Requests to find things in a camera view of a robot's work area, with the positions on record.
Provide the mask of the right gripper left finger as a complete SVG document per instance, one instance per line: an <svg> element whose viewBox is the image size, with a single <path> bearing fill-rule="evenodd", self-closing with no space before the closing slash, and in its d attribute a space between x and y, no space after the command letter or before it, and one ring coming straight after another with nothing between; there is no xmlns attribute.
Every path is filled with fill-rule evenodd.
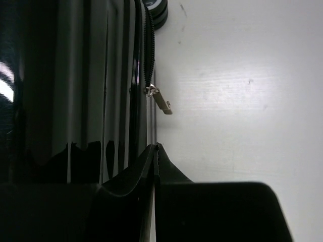
<svg viewBox="0 0 323 242"><path fill-rule="evenodd" d="M140 241L154 146L99 184L1 184L1 241Z"/></svg>

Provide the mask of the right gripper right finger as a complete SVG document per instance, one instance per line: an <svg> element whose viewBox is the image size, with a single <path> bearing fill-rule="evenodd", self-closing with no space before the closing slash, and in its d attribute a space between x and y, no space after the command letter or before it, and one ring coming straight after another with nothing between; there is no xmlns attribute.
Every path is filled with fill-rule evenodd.
<svg viewBox="0 0 323 242"><path fill-rule="evenodd" d="M275 192L259 182L195 183L157 144L157 241L292 241Z"/></svg>

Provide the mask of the black kids space suitcase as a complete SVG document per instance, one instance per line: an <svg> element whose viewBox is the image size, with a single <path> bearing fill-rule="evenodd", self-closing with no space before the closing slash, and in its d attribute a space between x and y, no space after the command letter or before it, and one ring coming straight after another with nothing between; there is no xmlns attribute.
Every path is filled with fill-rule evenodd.
<svg viewBox="0 0 323 242"><path fill-rule="evenodd" d="M155 141L167 1L1 1L1 182L102 184Z"/></svg>

